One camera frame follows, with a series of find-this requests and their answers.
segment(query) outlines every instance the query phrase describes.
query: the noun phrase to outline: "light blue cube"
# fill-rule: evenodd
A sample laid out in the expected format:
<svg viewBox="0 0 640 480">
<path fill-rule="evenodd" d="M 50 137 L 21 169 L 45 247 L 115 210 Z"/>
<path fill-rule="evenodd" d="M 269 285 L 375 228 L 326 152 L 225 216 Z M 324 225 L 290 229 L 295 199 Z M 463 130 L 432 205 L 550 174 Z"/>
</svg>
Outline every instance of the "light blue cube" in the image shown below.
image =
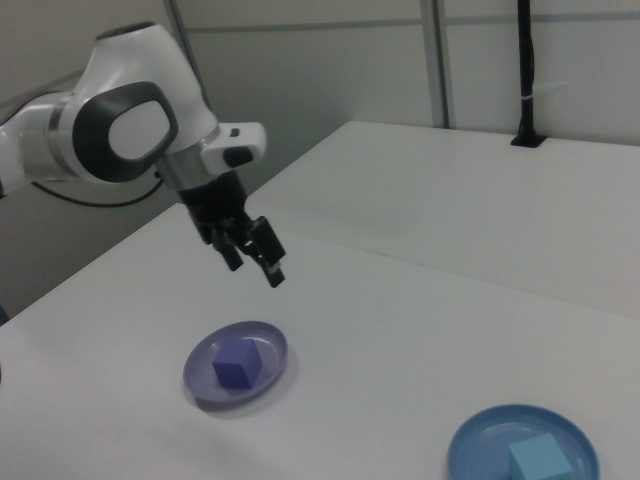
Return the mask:
<svg viewBox="0 0 640 480">
<path fill-rule="evenodd" d="M 575 480 L 573 469 L 550 433 L 509 445 L 513 480 Z"/>
</svg>

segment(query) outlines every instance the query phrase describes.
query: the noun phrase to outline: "white wall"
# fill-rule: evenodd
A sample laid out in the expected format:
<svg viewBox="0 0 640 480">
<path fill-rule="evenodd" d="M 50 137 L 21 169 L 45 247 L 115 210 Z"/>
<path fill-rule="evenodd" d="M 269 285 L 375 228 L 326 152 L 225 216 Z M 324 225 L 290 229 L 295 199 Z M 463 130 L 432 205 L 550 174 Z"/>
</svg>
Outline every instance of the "white wall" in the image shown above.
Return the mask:
<svg viewBox="0 0 640 480">
<path fill-rule="evenodd" d="M 532 0 L 536 128 L 640 144 L 640 4 Z M 517 2 L 445 0 L 452 127 L 515 133 L 520 119 Z M 552 91 L 539 91 L 548 85 Z"/>
<path fill-rule="evenodd" d="M 350 120 L 437 125 L 419 0 L 177 5 L 218 118 L 267 128 L 250 191 Z"/>
<path fill-rule="evenodd" d="M 64 90 L 84 69 L 99 33 L 142 20 L 170 28 L 162 0 L 0 2 L 0 119 L 23 94 Z M 129 185 L 56 185 L 70 196 L 117 202 L 147 191 L 150 175 Z M 124 209 L 70 205 L 31 186 L 0 200 L 0 304 L 13 316 L 174 203 L 162 188 Z"/>
</svg>

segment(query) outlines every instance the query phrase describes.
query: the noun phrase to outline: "cube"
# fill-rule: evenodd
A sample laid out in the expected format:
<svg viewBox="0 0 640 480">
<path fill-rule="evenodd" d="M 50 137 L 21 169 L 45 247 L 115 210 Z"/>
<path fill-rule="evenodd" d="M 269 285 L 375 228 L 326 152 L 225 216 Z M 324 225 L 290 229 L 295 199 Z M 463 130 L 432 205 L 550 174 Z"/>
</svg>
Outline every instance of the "cube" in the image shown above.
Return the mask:
<svg viewBox="0 0 640 480">
<path fill-rule="evenodd" d="M 262 369 L 256 343 L 244 338 L 223 342 L 212 363 L 223 388 L 253 388 Z"/>
<path fill-rule="evenodd" d="M 552 434 L 509 445 L 513 480 L 575 480 L 573 469 Z"/>
</svg>

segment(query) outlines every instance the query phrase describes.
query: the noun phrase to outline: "plate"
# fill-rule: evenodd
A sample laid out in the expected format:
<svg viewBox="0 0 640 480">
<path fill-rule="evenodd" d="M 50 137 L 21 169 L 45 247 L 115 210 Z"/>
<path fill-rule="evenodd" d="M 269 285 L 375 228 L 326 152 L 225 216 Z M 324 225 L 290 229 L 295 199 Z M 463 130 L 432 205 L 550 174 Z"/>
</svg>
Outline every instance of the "plate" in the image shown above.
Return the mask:
<svg viewBox="0 0 640 480">
<path fill-rule="evenodd" d="M 213 359 L 229 339 L 251 339 L 262 358 L 262 370 L 251 389 L 223 388 L 213 369 Z M 184 365 L 187 388 L 198 400 L 214 404 L 233 404 L 254 398 L 269 388 L 287 363 L 287 339 L 276 327 L 265 322 L 240 322 L 216 330 L 191 352 Z"/>
<path fill-rule="evenodd" d="M 551 433 L 580 480 L 599 480 L 593 445 L 575 424 L 544 408 L 503 405 L 474 415 L 449 445 L 450 480 L 507 480 L 511 443 Z"/>
</svg>

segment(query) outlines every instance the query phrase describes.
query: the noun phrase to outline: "purple plate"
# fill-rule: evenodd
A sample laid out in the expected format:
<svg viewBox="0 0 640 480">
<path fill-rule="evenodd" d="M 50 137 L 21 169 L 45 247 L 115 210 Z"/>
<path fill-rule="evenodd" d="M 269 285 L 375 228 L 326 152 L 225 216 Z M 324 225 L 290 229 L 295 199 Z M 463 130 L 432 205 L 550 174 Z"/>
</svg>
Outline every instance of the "purple plate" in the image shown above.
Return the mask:
<svg viewBox="0 0 640 480">
<path fill-rule="evenodd" d="M 225 340 L 251 339 L 262 358 L 262 370 L 251 389 L 223 388 L 213 369 L 218 349 Z M 287 339 L 273 325 L 265 322 L 240 322 L 216 330 L 193 349 L 184 365 L 187 388 L 198 400 L 231 404 L 249 400 L 269 388 L 287 364 Z"/>
</svg>

